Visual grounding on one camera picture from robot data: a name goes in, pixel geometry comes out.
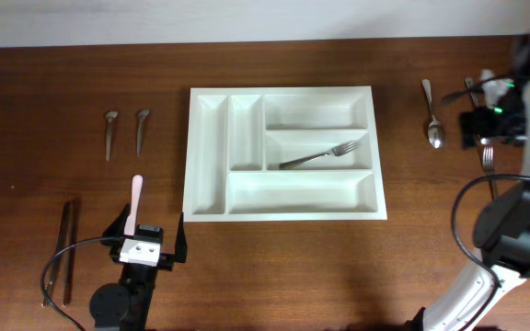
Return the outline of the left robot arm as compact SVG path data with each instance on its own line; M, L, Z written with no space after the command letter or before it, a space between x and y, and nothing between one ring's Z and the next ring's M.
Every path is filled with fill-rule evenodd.
M184 231L184 218L179 218L175 252L163 253L164 230L160 227L139 224L133 235L124 232L131 211L125 205L120 215L103 232L111 260L122 265L116 283L98 288L89 302L89 312L96 330L144 330L151 306L156 277L160 271L170 271L177 263L185 263L188 245Z

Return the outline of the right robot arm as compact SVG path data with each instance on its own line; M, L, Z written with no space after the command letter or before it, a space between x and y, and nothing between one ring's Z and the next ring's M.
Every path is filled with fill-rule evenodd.
M517 42L508 73L483 78L443 97L441 103L476 93L483 94L485 104L462 114L462 132L468 138L521 144L522 171L487 173L461 188L450 226L468 262L448 291L430 307L420 308L402 326L405 330L476 330L504 295L530 280L530 33ZM511 180L513 186L482 210L474 225L473 245L466 247L457 230L462 198L478 184L493 186L501 180Z

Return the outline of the metal fork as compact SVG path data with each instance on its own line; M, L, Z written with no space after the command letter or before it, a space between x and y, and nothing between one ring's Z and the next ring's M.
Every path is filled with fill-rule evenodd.
M475 136L478 151L480 153L481 167L486 176L492 176L495 174L495 162L494 162L494 146L492 142L487 138L482 138L478 135ZM499 196L498 187L494 180L489 180L490 195L493 200L496 200Z
M347 141L345 143L341 143L339 145L336 145L330 149L328 149L327 151L325 152L322 152L322 153L318 153L318 154L312 154L312 155L309 155L309 156L306 156L306 157L302 157L302 158L298 158L298 159L295 159L295 160L292 160L292 161L287 161L287 162L284 162L284 163L280 163L279 164L279 169L280 170L288 170L288 169L293 169L301 164L304 164L304 163L307 163L307 162L310 162L310 161L314 161L314 160L317 160L319 158L322 158L322 157L326 157L326 156L332 156L332 157L341 157L341 156L344 156L345 154L348 154L352 151L354 151L355 149L358 148L358 142L357 141L354 141L354 140L351 140L351 141Z

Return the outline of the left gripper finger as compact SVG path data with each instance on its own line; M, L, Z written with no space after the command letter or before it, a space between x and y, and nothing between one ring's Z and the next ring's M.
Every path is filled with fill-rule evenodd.
M188 244L184 230L184 213L180 214L178 231L175 241L175 250L174 250L174 261L176 263L185 263L187 260L188 254Z
M119 216L108 226L102 236L105 238L101 242L103 245L120 245L123 242L124 228L128 216L131 212L131 204L127 203Z

